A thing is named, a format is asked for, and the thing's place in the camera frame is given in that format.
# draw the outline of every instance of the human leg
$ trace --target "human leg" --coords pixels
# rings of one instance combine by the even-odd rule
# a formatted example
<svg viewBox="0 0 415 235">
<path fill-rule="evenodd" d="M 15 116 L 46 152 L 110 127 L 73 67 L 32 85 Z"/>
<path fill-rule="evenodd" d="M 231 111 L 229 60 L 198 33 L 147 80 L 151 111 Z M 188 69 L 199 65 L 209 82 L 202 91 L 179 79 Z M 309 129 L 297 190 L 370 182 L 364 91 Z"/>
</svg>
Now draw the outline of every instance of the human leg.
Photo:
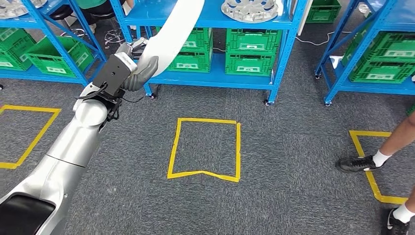
<svg viewBox="0 0 415 235">
<path fill-rule="evenodd" d="M 415 112 L 401 122 L 374 156 L 343 158 L 337 167 L 346 172 L 376 170 L 394 153 L 415 140 Z"/>
<path fill-rule="evenodd" d="M 390 210 L 387 228 L 388 235 L 406 235 L 409 221 L 415 215 L 415 188 L 412 189 L 408 200 L 400 207 Z"/>
</svg>

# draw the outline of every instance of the white sock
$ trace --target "white sock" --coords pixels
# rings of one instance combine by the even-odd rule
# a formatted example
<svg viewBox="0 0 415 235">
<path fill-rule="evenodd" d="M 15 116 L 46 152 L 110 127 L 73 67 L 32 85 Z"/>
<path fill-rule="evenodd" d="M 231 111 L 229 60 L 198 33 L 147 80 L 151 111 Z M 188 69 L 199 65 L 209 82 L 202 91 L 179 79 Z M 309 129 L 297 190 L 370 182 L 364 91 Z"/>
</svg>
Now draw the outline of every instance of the white sock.
<svg viewBox="0 0 415 235">
<path fill-rule="evenodd" d="M 375 164 L 376 164 L 376 167 L 380 167 L 380 166 L 382 166 L 383 165 L 383 163 L 385 163 L 386 162 L 386 160 L 388 159 L 388 158 L 390 158 L 390 157 L 392 157 L 392 155 L 390 155 L 390 156 L 386 156 L 386 155 L 383 155 L 379 150 L 377 151 L 377 153 L 375 154 L 375 156 L 373 156 L 373 161 L 375 162 Z"/>
<path fill-rule="evenodd" d="M 405 204 L 402 204 L 398 209 L 393 212 L 393 216 L 395 219 L 399 219 L 402 223 L 408 223 L 411 220 L 411 217 L 414 216 L 415 213 L 410 212 Z"/>
</svg>

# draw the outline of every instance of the gray carpet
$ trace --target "gray carpet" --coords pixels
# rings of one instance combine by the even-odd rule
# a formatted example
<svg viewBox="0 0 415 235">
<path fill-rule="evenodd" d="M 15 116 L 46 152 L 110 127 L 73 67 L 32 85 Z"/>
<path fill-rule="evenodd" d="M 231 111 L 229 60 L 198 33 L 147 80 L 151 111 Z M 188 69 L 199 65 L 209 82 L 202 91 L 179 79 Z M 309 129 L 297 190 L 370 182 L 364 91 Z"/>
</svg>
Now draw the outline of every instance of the gray carpet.
<svg viewBox="0 0 415 235">
<path fill-rule="evenodd" d="M 361 20 L 355 12 L 347 30 Z M 325 41 L 335 25 L 308 24 L 301 38 Z M 101 40 L 108 26 L 98 27 Z M 223 30 L 214 33 L 215 46 L 224 49 Z M 394 205 L 373 197 L 364 174 L 341 173 L 334 163 L 357 154 L 349 130 L 392 131 L 415 97 L 339 93 L 334 105 L 325 107 L 327 88 L 313 78 L 324 49 L 295 43 L 274 106 L 262 104 L 264 91 L 169 85 L 159 87 L 155 100 L 125 102 L 120 120 L 104 131 L 79 184 L 65 234 L 380 234 L 385 209 Z M 71 120 L 74 97 L 82 87 L 17 79 L 0 79 L 0 84 L 5 86 L 0 105 L 62 109 L 21 166 L 0 169 L 3 195 L 30 173 Z M 126 98 L 142 96 L 139 91 Z M 0 162 L 16 161 L 49 117 L 24 111 L 0 115 Z M 241 123 L 239 183 L 204 174 L 167 179 L 177 118 Z M 359 140 L 366 154 L 374 154 L 384 138 Z M 233 176 L 235 142 L 234 125 L 184 122 L 173 172 L 206 170 Z M 414 147 L 406 147 L 374 173 L 384 195 L 404 197 L 410 192 Z M 415 228 L 410 234 L 415 235 Z"/>
</svg>

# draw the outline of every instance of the green shirt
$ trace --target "green shirt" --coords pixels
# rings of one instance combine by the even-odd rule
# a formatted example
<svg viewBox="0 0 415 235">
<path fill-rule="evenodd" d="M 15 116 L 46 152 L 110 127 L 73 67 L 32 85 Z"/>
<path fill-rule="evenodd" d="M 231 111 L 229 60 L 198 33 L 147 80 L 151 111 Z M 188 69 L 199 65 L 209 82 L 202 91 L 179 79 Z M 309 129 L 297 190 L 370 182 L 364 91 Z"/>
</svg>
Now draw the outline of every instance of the green shirt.
<svg viewBox="0 0 415 235">
<path fill-rule="evenodd" d="M 88 9 L 103 4 L 106 0 L 76 0 L 78 6 L 82 9 Z"/>
</svg>

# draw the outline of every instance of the black cable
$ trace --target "black cable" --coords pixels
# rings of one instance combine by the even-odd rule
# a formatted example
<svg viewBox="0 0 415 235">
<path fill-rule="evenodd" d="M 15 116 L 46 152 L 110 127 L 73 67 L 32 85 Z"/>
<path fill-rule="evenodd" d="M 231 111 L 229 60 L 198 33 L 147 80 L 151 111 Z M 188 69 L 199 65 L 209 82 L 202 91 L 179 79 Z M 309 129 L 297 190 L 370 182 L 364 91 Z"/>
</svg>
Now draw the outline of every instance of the black cable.
<svg viewBox="0 0 415 235">
<path fill-rule="evenodd" d="M 86 96 L 77 96 L 75 98 L 76 99 L 90 99 L 90 98 L 96 96 L 97 94 L 101 93 L 103 90 L 105 90 L 107 88 L 107 86 L 108 86 L 108 84 L 107 83 L 104 83 L 104 86 L 101 87 L 98 91 L 96 91 L 96 92 L 94 92 L 92 94 L 86 95 Z"/>
<path fill-rule="evenodd" d="M 125 101 L 127 101 L 128 103 L 138 103 L 138 102 L 140 102 L 140 100 L 142 100 L 144 97 L 141 97 L 140 99 L 138 99 L 138 100 L 136 100 L 136 101 L 130 101 L 130 100 L 127 100 L 126 98 L 121 98 L 121 99 L 123 99 L 123 100 L 125 100 Z"/>
</svg>

